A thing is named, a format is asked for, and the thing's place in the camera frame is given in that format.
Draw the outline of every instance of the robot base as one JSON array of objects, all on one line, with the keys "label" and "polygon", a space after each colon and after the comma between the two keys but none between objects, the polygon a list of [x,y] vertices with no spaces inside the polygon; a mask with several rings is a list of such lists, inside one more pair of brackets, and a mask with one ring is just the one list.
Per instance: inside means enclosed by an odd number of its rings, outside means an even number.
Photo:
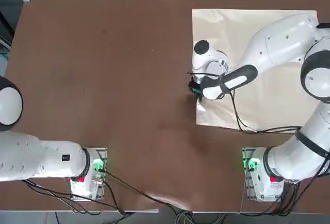
[{"label": "robot base", "polygon": [[[92,200],[101,200],[104,197],[105,173],[95,169],[106,170],[107,165],[107,148],[87,148],[91,162],[87,175],[83,180],[74,182],[70,180],[71,193],[79,196],[88,197]],[[74,201],[88,201],[80,197],[72,197]]]},{"label": "robot base", "polygon": [[271,182],[263,165],[266,148],[243,148],[247,197],[260,202],[280,201],[284,181]]}]

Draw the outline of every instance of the floor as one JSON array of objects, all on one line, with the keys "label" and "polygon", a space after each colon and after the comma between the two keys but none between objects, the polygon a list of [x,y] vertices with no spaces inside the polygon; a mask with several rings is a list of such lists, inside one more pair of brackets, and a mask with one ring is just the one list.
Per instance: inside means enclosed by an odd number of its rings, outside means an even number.
[{"label": "floor", "polygon": [[[4,14],[10,25],[15,28],[19,20],[23,0],[0,0],[0,11]],[[0,34],[7,40],[12,40],[10,35],[0,25]],[[195,214],[197,223],[212,223],[218,214]],[[120,218],[119,213],[107,212],[98,216],[74,214],[69,212],[58,212],[60,224],[80,223],[80,224],[107,224]],[[120,222],[120,224],[148,224],[148,223],[174,223],[175,216],[167,208],[161,208],[158,214],[135,213],[133,216]],[[294,223],[329,223],[330,215],[312,214],[291,214],[287,217],[259,216],[246,217],[237,214],[228,214],[224,220],[227,223],[268,223],[268,224],[294,224]],[[55,212],[1,212],[0,224],[57,224]]]},{"label": "floor", "polygon": [[[101,213],[98,216],[57,212],[60,224],[110,224],[120,218],[118,213]],[[212,223],[218,214],[195,214],[196,223]],[[326,224],[329,223],[329,215],[291,214],[287,217],[259,216],[246,217],[237,214],[228,214],[223,224]],[[160,209],[158,214],[135,213],[120,224],[166,224],[174,223],[175,217],[168,208]],[[57,224],[55,212],[0,212],[1,224]]]}]

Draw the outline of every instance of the white paper sheet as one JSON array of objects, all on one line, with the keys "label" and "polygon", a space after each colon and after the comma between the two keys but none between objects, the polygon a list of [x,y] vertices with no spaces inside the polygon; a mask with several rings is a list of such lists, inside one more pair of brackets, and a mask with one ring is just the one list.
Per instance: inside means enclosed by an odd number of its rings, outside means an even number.
[{"label": "white paper sheet", "polygon": [[[316,11],[194,9],[193,40],[208,40],[235,65],[254,33],[277,20],[301,12],[308,12],[317,19]],[[237,89],[235,102],[242,121],[257,130],[303,126],[319,101],[302,88],[300,69],[298,63],[277,66]],[[229,95],[215,101],[203,98],[202,103],[196,106],[196,112],[197,124],[238,129]]]}]

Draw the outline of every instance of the black sticker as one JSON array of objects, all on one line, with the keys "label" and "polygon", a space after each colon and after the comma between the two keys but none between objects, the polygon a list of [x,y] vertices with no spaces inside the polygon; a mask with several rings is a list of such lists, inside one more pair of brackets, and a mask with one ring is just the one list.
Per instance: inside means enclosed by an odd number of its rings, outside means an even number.
[{"label": "black sticker", "polygon": [[69,154],[63,154],[62,155],[62,161],[69,161],[70,160],[70,155]]}]

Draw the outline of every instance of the brown table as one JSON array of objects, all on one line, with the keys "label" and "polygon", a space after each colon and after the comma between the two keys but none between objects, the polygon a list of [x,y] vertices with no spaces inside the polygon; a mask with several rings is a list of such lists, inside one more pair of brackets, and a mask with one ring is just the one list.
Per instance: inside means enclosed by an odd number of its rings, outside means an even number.
[{"label": "brown table", "polygon": [[[329,22],[329,6],[330,0],[31,0],[24,4],[6,74],[24,96],[14,130],[108,147],[108,170],[138,189],[185,209],[237,212],[241,148],[278,145],[289,135],[249,136],[195,124],[186,74],[191,9],[311,9]],[[70,190],[64,179],[38,182]],[[109,182],[126,210],[159,206]],[[329,182],[317,180],[295,211],[330,213]],[[0,183],[0,194],[1,210],[68,209],[21,182]],[[263,209],[244,201],[243,211]]]}]

